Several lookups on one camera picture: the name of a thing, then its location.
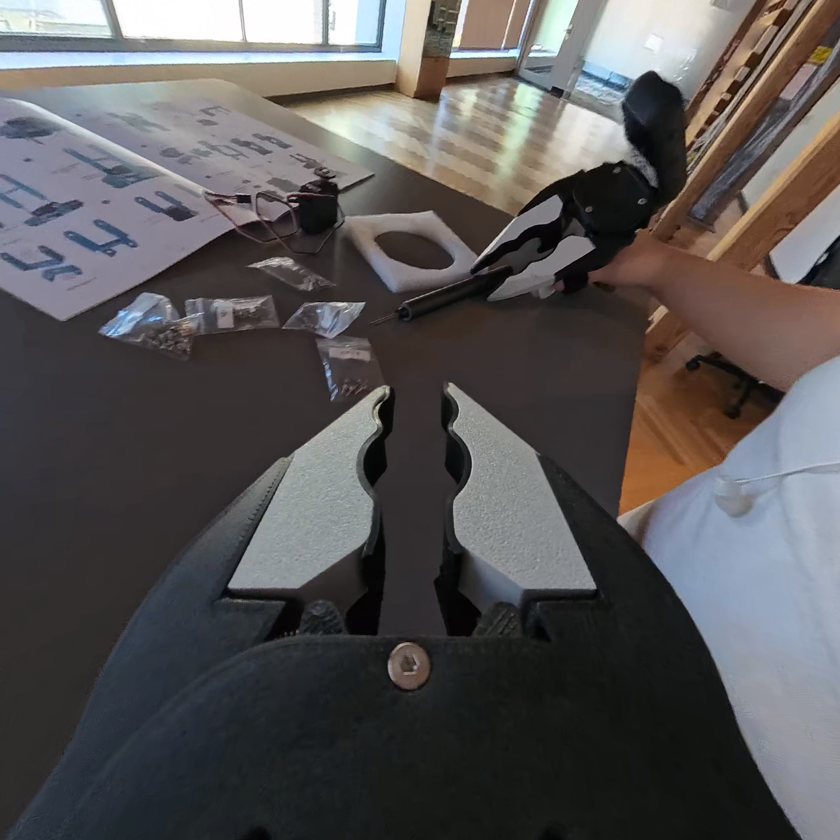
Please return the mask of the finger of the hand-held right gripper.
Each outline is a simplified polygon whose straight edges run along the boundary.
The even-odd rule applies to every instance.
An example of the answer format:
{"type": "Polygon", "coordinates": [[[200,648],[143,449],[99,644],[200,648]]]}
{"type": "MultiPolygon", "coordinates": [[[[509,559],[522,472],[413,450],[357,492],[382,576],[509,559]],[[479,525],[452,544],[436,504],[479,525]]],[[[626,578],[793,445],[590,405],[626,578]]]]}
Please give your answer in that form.
{"type": "Polygon", "coordinates": [[[482,252],[470,275],[501,265],[522,271],[554,252],[562,238],[579,233],[580,222],[564,216],[561,199],[551,195],[514,217],[482,252]]]}
{"type": "Polygon", "coordinates": [[[549,297],[553,294],[556,277],[595,250],[590,239],[574,235],[563,238],[544,254],[537,254],[535,247],[533,240],[506,258],[503,266],[510,269],[510,274],[487,296],[489,302],[527,295],[540,299],[549,297]]]}

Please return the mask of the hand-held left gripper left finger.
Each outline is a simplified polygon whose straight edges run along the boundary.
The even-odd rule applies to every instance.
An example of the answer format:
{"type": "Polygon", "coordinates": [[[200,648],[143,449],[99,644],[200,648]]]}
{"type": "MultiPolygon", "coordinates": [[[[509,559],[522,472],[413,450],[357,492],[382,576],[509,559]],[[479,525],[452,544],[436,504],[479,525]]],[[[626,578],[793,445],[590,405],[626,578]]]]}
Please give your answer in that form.
{"type": "Polygon", "coordinates": [[[394,397],[388,385],[374,388],[290,456],[228,582],[232,595],[324,600],[346,614],[373,589],[369,559],[382,531],[375,486],[394,397]]]}

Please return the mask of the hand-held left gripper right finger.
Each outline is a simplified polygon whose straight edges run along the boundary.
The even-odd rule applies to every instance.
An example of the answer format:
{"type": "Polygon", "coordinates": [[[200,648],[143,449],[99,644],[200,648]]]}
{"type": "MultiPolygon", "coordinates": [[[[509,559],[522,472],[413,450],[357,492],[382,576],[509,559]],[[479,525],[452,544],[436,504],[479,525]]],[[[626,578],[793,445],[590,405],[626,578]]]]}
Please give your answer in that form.
{"type": "Polygon", "coordinates": [[[539,453],[464,390],[442,395],[445,468],[441,608],[469,622],[496,605],[524,618],[540,602],[591,600],[597,587],[539,453]]]}

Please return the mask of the black screwdriver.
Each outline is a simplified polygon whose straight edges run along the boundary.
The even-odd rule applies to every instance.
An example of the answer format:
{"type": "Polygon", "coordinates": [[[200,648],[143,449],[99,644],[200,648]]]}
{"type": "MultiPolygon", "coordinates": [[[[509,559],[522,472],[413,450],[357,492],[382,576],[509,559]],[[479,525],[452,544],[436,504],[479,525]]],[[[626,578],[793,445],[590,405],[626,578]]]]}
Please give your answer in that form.
{"type": "Polygon", "coordinates": [[[488,299],[512,274],[511,266],[483,270],[451,285],[407,299],[393,313],[371,321],[369,326],[374,327],[390,321],[413,322],[471,298],[488,299]]]}

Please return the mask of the black servo motor with wires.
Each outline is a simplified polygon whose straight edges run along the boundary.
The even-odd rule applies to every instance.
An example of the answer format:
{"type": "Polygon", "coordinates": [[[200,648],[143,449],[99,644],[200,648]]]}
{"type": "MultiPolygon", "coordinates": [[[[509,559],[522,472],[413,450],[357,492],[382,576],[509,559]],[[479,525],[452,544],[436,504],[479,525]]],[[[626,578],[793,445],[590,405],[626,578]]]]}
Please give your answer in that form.
{"type": "Polygon", "coordinates": [[[203,197],[250,242],[315,256],[343,225],[344,213],[335,174],[320,167],[314,175],[289,192],[271,185],[230,194],[205,190],[203,197]]]}

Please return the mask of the person's right forearm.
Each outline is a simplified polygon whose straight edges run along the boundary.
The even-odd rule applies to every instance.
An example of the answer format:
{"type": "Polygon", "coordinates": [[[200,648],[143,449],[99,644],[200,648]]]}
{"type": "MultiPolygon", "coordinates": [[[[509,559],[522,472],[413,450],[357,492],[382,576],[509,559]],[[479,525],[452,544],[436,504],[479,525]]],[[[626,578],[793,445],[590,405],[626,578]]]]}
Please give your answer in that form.
{"type": "Polygon", "coordinates": [[[839,354],[838,290],[789,285],[658,246],[656,299],[730,362],[780,390],[839,354]]]}

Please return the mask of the dark desk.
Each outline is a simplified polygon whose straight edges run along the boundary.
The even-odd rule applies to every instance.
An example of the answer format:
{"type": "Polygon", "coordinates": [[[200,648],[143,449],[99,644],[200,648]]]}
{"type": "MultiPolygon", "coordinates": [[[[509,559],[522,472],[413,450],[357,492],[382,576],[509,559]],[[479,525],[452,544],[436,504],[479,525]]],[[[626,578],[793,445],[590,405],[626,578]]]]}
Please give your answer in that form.
{"type": "MultiPolygon", "coordinates": [[[[202,337],[192,358],[105,339],[141,291],[299,296],[249,263],[272,253],[225,234],[139,289],[66,322],[2,295],[2,836],[60,759],[124,627],[170,563],[279,457],[329,425],[314,337],[202,337]]],[[[446,501],[443,385],[469,396],[618,512],[646,325],[640,298],[588,289],[546,301],[465,301],[409,324],[371,321],[393,295],[340,232],[315,270],[365,301],[394,391],[379,631],[445,634],[434,579],[446,501]]]]}

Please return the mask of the person's right hand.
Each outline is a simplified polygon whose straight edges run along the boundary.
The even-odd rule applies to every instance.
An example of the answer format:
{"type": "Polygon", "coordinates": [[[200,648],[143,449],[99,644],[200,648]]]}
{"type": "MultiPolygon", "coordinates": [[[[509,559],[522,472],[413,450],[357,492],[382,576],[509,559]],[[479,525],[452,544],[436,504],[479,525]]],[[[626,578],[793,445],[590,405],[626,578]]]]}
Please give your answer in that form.
{"type": "Polygon", "coordinates": [[[620,248],[610,261],[602,253],[593,253],[560,273],[553,289],[565,294],[589,284],[615,288],[639,288],[656,291],[669,278],[672,249],[651,234],[639,234],[630,245],[620,248]]]}

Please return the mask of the white foam cutout piece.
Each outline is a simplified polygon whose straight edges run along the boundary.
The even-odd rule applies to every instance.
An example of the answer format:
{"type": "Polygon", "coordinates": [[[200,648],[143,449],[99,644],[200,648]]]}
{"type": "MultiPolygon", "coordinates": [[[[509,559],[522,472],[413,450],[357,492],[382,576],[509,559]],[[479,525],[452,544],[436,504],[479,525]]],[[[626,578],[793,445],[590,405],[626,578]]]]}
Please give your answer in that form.
{"type": "Polygon", "coordinates": [[[348,216],[343,230],[365,261],[392,293],[434,291],[465,279],[477,262],[476,254],[433,211],[348,216]],[[408,265],[388,256],[377,239],[408,234],[440,247],[452,263],[443,269],[408,265]]]}

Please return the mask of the small clear screw bag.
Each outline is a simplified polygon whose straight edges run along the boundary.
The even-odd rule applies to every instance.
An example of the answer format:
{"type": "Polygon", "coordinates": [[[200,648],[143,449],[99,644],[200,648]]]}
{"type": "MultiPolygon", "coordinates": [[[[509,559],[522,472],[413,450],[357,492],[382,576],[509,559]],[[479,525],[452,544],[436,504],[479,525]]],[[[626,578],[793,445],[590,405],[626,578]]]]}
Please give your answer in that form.
{"type": "Polygon", "coordinates": [[[282,329],[313,333],[320,338],[334,339],[362,314],[362,301],[310,301],[300,305],[282,329]]]}
{"type": "Polygon", "coordinates": [[[272,296],[207,298],[185,301],[185,316],[202,335],[256,329],[277,329],[280,324],[272,296]]]}
{"type": "Polygon", "coordinates": [[[269,257],[249,264],[248,268],[261,271],[300,292],[324,291],[335,288],[333,281],[305,267],[291,257],[269,257]]]}
{"type": "Polygon", "coordinates": [[[169,298],[143,292],[102,325],[98,333],[107,339],[187,361],[194,339],[202,329],[200,314],[181,317],[169,298]]]}
{"type": "Polygon", "coordinates": [[[363,397],[385,384],[371,341],[340,335],[316,340],[331,402],[363,397]]]}

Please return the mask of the open instruction manual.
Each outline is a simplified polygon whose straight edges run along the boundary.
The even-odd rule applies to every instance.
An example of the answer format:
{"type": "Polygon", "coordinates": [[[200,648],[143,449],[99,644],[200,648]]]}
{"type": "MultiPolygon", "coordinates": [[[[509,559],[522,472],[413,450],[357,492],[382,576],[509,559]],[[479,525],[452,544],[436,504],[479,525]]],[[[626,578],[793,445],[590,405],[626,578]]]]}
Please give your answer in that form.
{"type": "Polygon", "coordinates": [[[294,229],[302,187],[373,173],[208,98],[71,108],[2,97],[2,292],[59,321],[266,213],[294,229]]]}

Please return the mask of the large window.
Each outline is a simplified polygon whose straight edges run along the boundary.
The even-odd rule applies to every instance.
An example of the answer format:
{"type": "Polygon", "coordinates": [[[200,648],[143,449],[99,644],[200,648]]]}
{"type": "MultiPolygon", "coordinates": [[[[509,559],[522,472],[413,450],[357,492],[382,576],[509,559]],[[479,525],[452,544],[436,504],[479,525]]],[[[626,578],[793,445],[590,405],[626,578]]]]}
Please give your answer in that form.
{"type": "Polygon", "coordinates": [[[378,52],[384,1],[2,1],[2,51],[378,52]]]}

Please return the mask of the wooden shelf frame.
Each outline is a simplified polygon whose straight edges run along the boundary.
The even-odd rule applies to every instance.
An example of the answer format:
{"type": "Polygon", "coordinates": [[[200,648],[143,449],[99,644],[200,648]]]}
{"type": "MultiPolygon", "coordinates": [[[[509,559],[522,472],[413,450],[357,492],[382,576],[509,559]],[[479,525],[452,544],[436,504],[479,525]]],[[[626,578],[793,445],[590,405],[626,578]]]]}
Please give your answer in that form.
{"type": "MultiPolygon", "coordinates": [[[[760,79],[731,114],[726,125],[696,164],[677,198],[666,207],[652,235],[667,242],[688,219],[725,166],[760,124],[774,100],[811,58],[822,38],[838,21],[839,2],[814,2],[775,54],[760,79]]],[[[790,163],[709,253],[719,263],[752,270],[838,187],[839,118],[823,130],[790,163]]]]}

